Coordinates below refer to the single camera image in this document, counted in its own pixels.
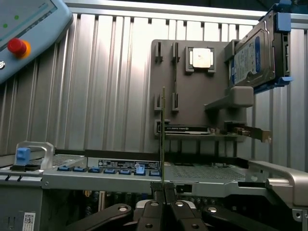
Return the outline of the green motherboard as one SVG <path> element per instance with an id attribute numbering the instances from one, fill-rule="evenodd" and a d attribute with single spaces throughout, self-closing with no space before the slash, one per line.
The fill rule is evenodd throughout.
<path id="1" fill-rule="evenodd" d="M 134 208 L 138 201 L 152 199 L 148 193 L 84 191 L 84 207 L 87 215 L 115 204 L 127 204 Z"/>

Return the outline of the black printed case label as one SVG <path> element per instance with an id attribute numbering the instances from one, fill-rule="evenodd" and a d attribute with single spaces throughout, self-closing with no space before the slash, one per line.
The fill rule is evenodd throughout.
<path id="1" fill-rule="evenodd" d="M 108 168 L 137 169 L 140 166 L 144 166 L 146 170 L 159 169 L 159 163 L 156 161 L 99 160 L 98 165 L 100 167 L 108 167 Z"/>

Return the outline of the silver open PC case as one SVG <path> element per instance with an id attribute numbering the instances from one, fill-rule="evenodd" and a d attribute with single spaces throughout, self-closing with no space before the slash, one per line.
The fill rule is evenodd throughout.
<path id="1" fill-rule="evenodd" d="M 95 212 L 87 215 L 84 191 L 148 193 L 161 181 L 161 153 L 55 150 L 49 143 L 22 142 L 30 148 L 26 166 L 0 165 L 0 231 L 90 231 Z M 99 160 L 156 161 L 160 177 L 121 175 L 123 168 L 100 167 Z M 60 166 L 100 167 L 101 173 L 58 171 Z M 115 174 L 104 174 L 104 169 Z M 165 184 L 173 183 L 177 199 L 200 214 L 218 205 L 277 231 L 308 231 L 308 173 L 265 161 L 236 156 L 165 152 Z M 173 216 L 165 202 L 164 229 Z M 25 212 L 36 213 L 34 226 L 24 226 Z"/>

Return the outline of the white QR code sticker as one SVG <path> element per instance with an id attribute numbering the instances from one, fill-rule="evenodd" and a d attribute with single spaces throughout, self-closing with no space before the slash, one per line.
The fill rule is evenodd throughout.
<path id="1" fill-rule="evenodd" d="M 36 213 L 33 212 L 25 212 L 24 214 L 24 226 L 34 226 Z"/>

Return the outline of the grey parts rack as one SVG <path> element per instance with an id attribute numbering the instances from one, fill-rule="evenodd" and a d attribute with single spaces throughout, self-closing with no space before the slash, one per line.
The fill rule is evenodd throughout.
<path id="1" fill-rule="evenodd" d="M 246 110 L 253 103 L 252 90 L 231 87 L 226 52 L 230 44 L 220 41 L 191 41 L 155 39 L 151 43 L 149 90 L 149 130 L 151 139 L 156 122 L 161 121 L 162 88 L 165 87 L 165 122 L 179 125 L 222 128 L 224 122 L 247 124 Z M 189 65 L 192 48 L 209 48 L 214 52 L 210 68 L 193 68 Z M 167 140 L 204 140 L 243 142 L 237 139 L 193 139 L 191 137 Z"/>

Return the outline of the blue plastic case latch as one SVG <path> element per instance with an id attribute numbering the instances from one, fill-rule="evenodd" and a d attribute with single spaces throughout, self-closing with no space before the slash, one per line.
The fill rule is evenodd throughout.
<path id="1" fill-rule="evenodd" d="M 15 154 L 15 164 L 19 166 L 26 166 L 30 161 L 30 148 L 17 148 Z"/>

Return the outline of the silver CPU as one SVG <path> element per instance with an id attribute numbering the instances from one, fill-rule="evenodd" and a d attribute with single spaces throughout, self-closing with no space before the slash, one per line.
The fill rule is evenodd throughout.
<path id="1" fill-rule="evenodd" d="M 214 52 L 209 48 L 192 48 L 189 51 L 189 65 L 193 68 L 210 68 L 214 64 Z"/>

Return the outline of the hard disk with blue carrier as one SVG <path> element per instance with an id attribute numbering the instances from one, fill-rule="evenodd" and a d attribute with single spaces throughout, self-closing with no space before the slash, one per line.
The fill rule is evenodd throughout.
<path id="1" fill-rule="evenodd" d="M 271 10 L 235 45 L 229 62 L 235 86 L 248 86 L 258 94 L 293 81 L 290 71 L 290 13 Z"/>

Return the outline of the red emergency stop button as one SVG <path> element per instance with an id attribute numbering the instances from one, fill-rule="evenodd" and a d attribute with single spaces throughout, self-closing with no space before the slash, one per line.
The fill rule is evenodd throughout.
<path id="1" fill-rule="evenodd" d="M 7 49 L 12 53 L 17 59 L 23 59 L 30 55 L 31 45 L 29 42 L 13 38 L 7 44 Z"/>

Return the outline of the blue-grey teach pendant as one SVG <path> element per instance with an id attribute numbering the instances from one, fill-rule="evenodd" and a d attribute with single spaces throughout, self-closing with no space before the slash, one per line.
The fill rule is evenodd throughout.
<path id="1" fill-rule="evenodd" d="M 0 0 L 0 84 L 60 41 L 72 22 L 63 0 Z M 9 52 L 13 38 L 30 43 L 28 57 L 17 59 Z"/>

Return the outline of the graphics card with metal bracket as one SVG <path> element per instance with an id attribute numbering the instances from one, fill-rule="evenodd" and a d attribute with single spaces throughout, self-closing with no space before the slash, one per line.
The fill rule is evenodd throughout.
<path id="1" fill-rule="evenodd" d="M 222 128 L 211 128 L 209 126 L 193 126 L 171 124 L 168 121 L 162 126 L 161 122 L 156 122 L 154 126 L 154 134 L 159 136 L 163 132 L 165 137 L 180 138 L 191 137 L 193 139 L 204 139 L 205 137 L 213 137 L 217 139 L 237 139 L 241 137 L 250 137 L 261 142 L 271 143 L 272 132 L 260 128 L 250 127 L 245 123 L 227 121 L 224 122 Z"/>

